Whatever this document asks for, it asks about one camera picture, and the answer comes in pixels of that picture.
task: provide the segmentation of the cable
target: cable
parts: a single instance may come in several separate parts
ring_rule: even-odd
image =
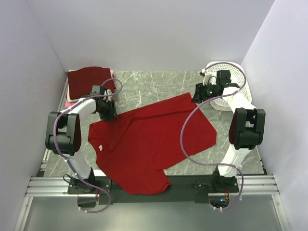
[[[82,183],[84,183],[85,185],[88,185],[88,186],[90,186],[90,187],[92,187],[92,188],[98,189],[98,190],[104,192],[104,193],[108,196],[108,203],[107,203],[107,205],[106,205],[104,208],[102,208],[102,209],[99,209],[99,210],[97,210],[97,211],[88,211],[88,210],[86,210],[86,209],[84,209],[84,208],[81,208],[81,210],[84,211],[84,212],[86,212],[86,213],[99,213],[99,212],[104,211],[104,210],[111,204],[111,195],[110,195],[110,193],[109,193],[107,190],[102,189],[101,187],[98,187],[98,186],[96,186],[96,185],[90,184],[90,183],[86,182],[85,180],[83,180],[82,177],[81,177],[81,176],[77,173],[77,171],[75,170],[74,166],[72,165],[72,163],[70,162],[70,160],[68,159],[68,157],[66,157],[65,155],[63,155],[63,153],[61,152],[61,150],[60,150],[60,148],[59,148],[59,144],[58,144],[58,140],[57,140],[57,124],[58,124],[58,122],[59,122],[59,119],[60,119],[63,115],[69,113],[69,112],[72,111],[74,108],[76,108],[76,107],[78,107],[79,105],[81,105],[84,101],[87,101],[87,100],[93,99],[93,98],[98,98],[98,97],[109,97],[109,96],[114,96],[114,95],[119,94],[120,91],[123,89],[123,84],[122,84],[122,82],[121,82],[120,80],[118,80],[118,79],[116,79],[116,78],[107,79],[104,83],[102,83],[102,86],[103,86],[106,82],[111,81],[111,80],[112,80],[112,81],[117,81],[117,82],[120,83],[121,87],[120,87],[119,91],[117,91],[117,92],[115,92],[115,93],[112,93],[112,94],[110,94],[110,95],[95,95],[95,96],[89,96],[89,97],[87,97],[87,98],[82,99],[81,101],[78,101],[76,104],[74,104],[74,105],[71,106],[70,108],[68,108],[68,109],[64,110],[63,112],[61,112],[61,113],[57,116],[57,118],[56,118],[56,120],[55,120],[55,122],[54,122],[54,125],[53,125],[54,145],[55,145],[55,148],[56,148],[58,154],[65,160],[65,162],[67,162],[68,166],[72,169],[73,173],[77,176],[77,178],[78,178]]]
[[[211,81],[211,78],[216,78],[215,76],[211,76],[209,79],[208,79],[208,81],[207,81],[207,84],[209,84],[210,83],[210,81]]]
[[[185,149],[184,149],[184,146],[183,146],[183,134],[184,134],[184,130],[185,130],[185,127],[188,123],[188,121],[190,120],[190,118],[193,116],[193,114],[200,108],[202,107],[204,104],[212,101],[212,100],[216,100],[216,99],[221,99],[221,98],[224,98],[224,97],[228,97],[228,96],[232,96],[232,95],[235,95],[236,93],[238,93],[241,89],[243,89],[243,87],[245,86],[246,82],[247,82],[247,79],[246,79],[246,75],[245,73],[240,69],[238,68],[236,65],[234,64],[231,64],[231,63],[228,63],[228,62],[219,62],[219,63],[215,63],[215,64],[212,64],[210,66],[208,66],[205,70],[215,66],[215,65],[218,65],[218,64],[228,64],[228,65],[231,65],[233,67],[235,67],[236,69],[238,69],[242,75],[244,76],[244,84],[235,92],[233,92],[232,94],[227,94],[227,95],[220,95],[220,96],[216,96],[216,97],[213,97],[211,99],[208,99],[208,100],[205,100],[204,102],[202,102],[201,104],[199,104],[190,114],[189,116],[187,117],[187,119],[185,120],[184,124],[183,124],[183,127],[182,127],[182,130],[181,130],[181,134],[180,134],[180,145],[181,145],[181,149],[184,153],[184,155],[192,162],[194,162],[195,164],[198,164],[198,165],[203,165],[203,166],[230,166],[230,167],[233,167],[235,168],[241,175],[242,177],[242,184],[241,184],[241,188],[240,188],[240,191],[239,191],[239,194],[237,195],[237,197],[235,198],[235,200],[230,204],[228,205],[227,207],[223,208],[222,210],[225,210],[225,209],[228,209],[230,208],[231,206],[233,206],[239,199],[240,199],[240,196],[242,194],[242,191],[243,191],[243,186],[244,186],[244,175],[242,174],[242,172],[240,171],[239,168],[237,168],[235,165],[232,165],[232,164],[225,164],[225,163],[202,163],[202,162],[199,162],[199,161],[196,161],[194,159],[192,159],[190,156],[188,156],[188,154],[186,153]]]
[[[63,175],[63,180],[64,180],[66,183],[70,184],[71,182],[67,181],[67,180],[65,179],[65,176],[67,176],[67,177],[70,178],[70,179],[72,179],[72,177],[71,177],[70,175],[68,175],[68,174],[64,174],[64,175]]]

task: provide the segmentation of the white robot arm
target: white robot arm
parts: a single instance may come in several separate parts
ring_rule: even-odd
[[[203,83],[196,84],[196,92],[192,98],[193,103],[201,103],[213,97],[231,95],[239,90],[237,83],[232,83],[229,70],[217,71],[217,74],[207,72],[203,69],[200,73]],[[209,83],[212,76],[216,78],[216,84]],[[254,107],[239,91],[234,95],[225,96],[223,99],[228,103],[234,113],[229,130],[230,146],[221,163],[229,164],[241,168],[241,164],[246,155],[262,143],[265,111]],[[218,166],[219,174],[222,177],[231,178],[236,176],[237,170],[231,166]]]
[[[225,88],[223,91],[223,95],[231,94],[237,90],[238,89],[235,87]],[[254,110],[256,108],[244,97],[241,92],[238,92],[237,94],[232,96],[226,96],[224,97],[224,100],[227,101],[233,113],[235,113],[236,108],[244,108],[249,110]],[[230,144],[226,155],[221,162],[235,165],[236,167],[239,167],[239,169],[241,169],[241,164],[246,155],[250,153],[250,151],[251,150],[249,150],[248,148],[240,148],[239,150],[236,150],[234,144]],[[230,166],[218,166],[218,170],[220,175],[225,177],[233,177],[236,176],[237,173],[237,170]]]
[[[90,96],[106,94],[110,95],[111,91],[103,86],[94,85]],[[117,118],[117,114],[115,102],[111,97],[97,97],[86,101],[83,100],[84,98],[79,99],[78,102],[82,101],[82,103],[59,120],[57,124],[57,141],[62,154],[70,161],[70,164],[78,172],[79,176],[84,180],[88,180],[93,178],[94,173],[81,153],[80,121],[95,112],[100,114],[100,118],[103,121],[110,121],[112,118]],[[56,117],[61,112],[51,112],[48,116],[45,145],[46,148],[51,149],[55,154],[58,154],[58,152],[54,144],[53,125]],[[64,127],[66,127],[65,132],[60,130]]]

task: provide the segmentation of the metal frame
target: metal frame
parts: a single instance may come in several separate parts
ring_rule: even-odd
[[[14,231],[22,231],[24,230],[27,217],[30,211],[30,207],[32,204],[33,197],[25,197],[23,201],[23,205],[21,206],[18,219],[14,228]]]
[[[291,226],[289,224],[288,217],[283,207],[280,195],[272,195],[272,198],[282,231],[291,231]]]
[[[238,185],[242,179],[237,176]],[[67,194],[68,183],[62,177],[31,177],[25,197],[95,197],[95,194]],[[244,176],[242,195],[278,195],[279,191],[273,176]],[[224,193],[209,193],[209,196]]]

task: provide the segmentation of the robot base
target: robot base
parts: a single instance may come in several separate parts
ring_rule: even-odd
[[[168,176],[171,183],[163,193],[157,195],[130,195],[120,185],[108,177],[95,177],[95,185],[110,192],[112,203],[148,203],[148,202],[184,202],[209,203],[209,193],[224,193],[228,188],[230,193],[237,193],[239,186],[235,177],[225,178],[216,170],[212,175]],[[95,207],[96,204],[106,205],[108,197],[100,192],[99,201],[96,197],[82,197],[84,193],[80,188],[69,187],[68,194],[79,194],[79,207]]]

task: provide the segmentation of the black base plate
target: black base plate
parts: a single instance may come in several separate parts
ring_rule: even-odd
[[[95,184],[110,192],[112,203],[146,203],[146,202],[183,202],[194,201],[195,203],[209,203],[209,193],[224,193],[225,187],[212,187],[212,175],[189,175],[168,176],[170,183],[163,193],[157,195],[130,195],[121,186],[108,177],[95,177]],[[229,191],[239,191],[236,179],[230,186]],[[81,190],[73,187],[68,189],[68,194],[84,194]],[[99,204],[105,205],[108,197],[100,192]]]

